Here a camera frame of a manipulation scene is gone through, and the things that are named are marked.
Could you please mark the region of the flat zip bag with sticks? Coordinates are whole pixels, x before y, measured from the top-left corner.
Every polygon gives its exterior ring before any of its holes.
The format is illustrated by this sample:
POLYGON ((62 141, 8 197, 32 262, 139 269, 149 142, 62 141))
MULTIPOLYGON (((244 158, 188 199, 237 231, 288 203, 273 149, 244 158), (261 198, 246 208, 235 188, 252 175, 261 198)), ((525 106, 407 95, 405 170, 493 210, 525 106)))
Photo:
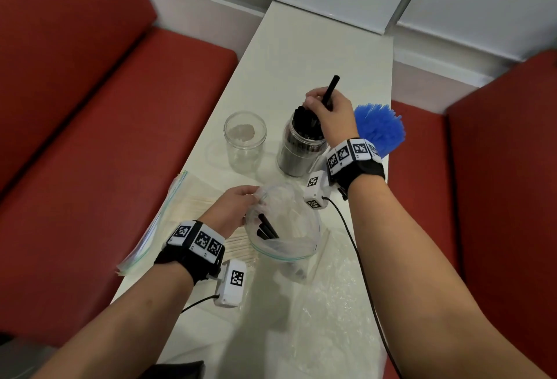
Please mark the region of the flat zip bag with sticks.
POLYGON ((171 183, 163 205, 131 253, 116 268, 117 275, 140 275, 182 221, 197 220, 223 194, 194 174, 183 171, 171 183))

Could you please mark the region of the black wristband with marker tags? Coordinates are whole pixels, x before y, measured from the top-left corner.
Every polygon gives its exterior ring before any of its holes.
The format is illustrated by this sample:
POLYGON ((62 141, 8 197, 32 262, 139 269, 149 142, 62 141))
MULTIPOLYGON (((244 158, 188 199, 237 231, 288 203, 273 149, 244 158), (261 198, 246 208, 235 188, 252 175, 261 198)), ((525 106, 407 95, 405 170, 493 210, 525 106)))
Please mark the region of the black wristband with marker tags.
POLYGON ((189 272, 193 283, 216 279, 225 253, 226 239, 196 221, 183 221, 164 243, 154 264, 179 263, 189 272))
POLYGON ((374 144, 364 138, 351 138, 333 147, 325 156, 331 180, 348 199, 352 182, 362 174, 386 179, 382 158, 374 144))

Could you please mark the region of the person's right forearm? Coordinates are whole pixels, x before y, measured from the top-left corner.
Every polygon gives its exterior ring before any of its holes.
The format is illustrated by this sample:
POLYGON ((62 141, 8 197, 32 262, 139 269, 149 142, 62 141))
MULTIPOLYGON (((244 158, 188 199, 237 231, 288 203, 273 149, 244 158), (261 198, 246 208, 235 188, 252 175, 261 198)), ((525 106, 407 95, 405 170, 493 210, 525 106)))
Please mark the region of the person's right forearm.
POLYGON ((550 379, 489 322, 384 179, 362 174, 348 197, 369 292, 404 379, 550 379))

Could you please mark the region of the person's right hand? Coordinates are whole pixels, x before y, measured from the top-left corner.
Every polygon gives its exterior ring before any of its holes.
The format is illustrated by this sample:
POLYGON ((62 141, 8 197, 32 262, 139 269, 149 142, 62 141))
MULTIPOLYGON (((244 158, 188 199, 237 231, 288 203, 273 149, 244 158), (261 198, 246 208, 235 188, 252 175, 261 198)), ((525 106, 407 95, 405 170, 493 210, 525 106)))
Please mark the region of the person's right hand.
POLYGON ((345 97, 345 107, 338 112, 331 112, 324 106, 321 106, 320 109, 311 108, 310 110, 321 122, 324 138, 331 148, 345 140, 360 137, 352 102, 348 98, 345 97))

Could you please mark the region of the person's left hand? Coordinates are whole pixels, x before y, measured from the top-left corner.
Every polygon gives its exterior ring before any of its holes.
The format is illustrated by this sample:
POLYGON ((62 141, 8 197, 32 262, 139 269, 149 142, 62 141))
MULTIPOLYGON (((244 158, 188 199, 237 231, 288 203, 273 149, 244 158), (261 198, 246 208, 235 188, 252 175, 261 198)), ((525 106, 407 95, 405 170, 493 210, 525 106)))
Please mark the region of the person's left hand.
POLYGON ((233 224, 233 188, 223 193, 198 219, 225 239, 238 229, 233 224))

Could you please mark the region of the empty glass jar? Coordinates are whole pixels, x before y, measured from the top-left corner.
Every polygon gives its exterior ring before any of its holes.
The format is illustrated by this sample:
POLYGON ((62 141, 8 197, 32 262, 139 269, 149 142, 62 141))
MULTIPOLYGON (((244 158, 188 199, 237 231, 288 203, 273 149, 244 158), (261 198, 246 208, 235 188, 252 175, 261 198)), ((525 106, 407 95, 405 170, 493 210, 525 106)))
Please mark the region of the empty glass jar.
POLYGON ((267 126, 261 116, 247 110, 235 112, 226 119, 223 135, 231 168, 240 174, 257 171, 267 138, 267 126))

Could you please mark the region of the bunch of black straws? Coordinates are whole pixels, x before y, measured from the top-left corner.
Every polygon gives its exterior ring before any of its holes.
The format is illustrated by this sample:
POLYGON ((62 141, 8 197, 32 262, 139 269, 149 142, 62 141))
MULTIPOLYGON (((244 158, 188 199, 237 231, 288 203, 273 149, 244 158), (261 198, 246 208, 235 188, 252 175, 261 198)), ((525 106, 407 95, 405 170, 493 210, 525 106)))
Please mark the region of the bunch of black straws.
POLYGON ((293 114, 292 126, 298 135, 309 140, 323 140, 324 134, 321 128, 321 122, 310 109, 299 106, 293 114))

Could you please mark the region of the crinkled clear plastic bag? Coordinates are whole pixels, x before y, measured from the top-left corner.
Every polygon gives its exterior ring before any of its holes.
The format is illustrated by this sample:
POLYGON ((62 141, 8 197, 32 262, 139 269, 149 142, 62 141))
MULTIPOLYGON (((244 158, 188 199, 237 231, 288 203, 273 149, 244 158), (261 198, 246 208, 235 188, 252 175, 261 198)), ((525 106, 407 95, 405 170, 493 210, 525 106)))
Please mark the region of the crinkled clear plastic bag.
POLYGON ((279 263, 288 298, 286 355, 312 379, 382 379, 386 351, 346 232, 324 229, 317 253, 279 263))

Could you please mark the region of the clear zip bag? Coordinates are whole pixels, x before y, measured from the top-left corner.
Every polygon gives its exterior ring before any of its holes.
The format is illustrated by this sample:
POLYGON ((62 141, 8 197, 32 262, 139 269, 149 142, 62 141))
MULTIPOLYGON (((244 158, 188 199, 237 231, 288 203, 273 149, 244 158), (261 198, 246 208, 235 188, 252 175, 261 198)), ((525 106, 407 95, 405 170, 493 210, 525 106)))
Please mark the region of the clear zip bag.
POLYGON ((284 277, 306 284, 311 276, 311 259, 323 244, 317 210, 304 202, 301 188, 289 182, 263 185, 255 195, 259 201, 249 207, 245 216, 245 230, 252 247, 277 262, 284 277), (275 228, 279 239, 262 240, 256 235, 261 213, 275 228))

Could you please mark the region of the person's left forearm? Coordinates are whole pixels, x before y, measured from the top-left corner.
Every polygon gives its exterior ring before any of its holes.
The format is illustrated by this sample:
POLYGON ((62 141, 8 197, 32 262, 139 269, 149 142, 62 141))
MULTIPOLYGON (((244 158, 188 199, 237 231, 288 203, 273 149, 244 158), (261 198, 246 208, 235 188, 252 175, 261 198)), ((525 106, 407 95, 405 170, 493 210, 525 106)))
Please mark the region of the person's left forearm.
POLYGON ((31 379, 137 379, 158 360, 193 286, 181 264, 153 265, 31 379))

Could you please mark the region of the glass jar holding straws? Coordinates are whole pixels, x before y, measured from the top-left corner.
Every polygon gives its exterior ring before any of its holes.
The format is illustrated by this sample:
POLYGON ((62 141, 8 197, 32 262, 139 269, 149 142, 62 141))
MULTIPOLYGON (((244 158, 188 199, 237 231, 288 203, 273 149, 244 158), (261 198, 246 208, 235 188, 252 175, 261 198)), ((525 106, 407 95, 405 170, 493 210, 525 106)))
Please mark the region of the glass jar holding straws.
POLYGON ((300 178, 310 173, 328 145, 325 138, 314 141, 298 135, 292 126, 292 117, 293 114, 283 131, 277 165, 285 175, 300 178))

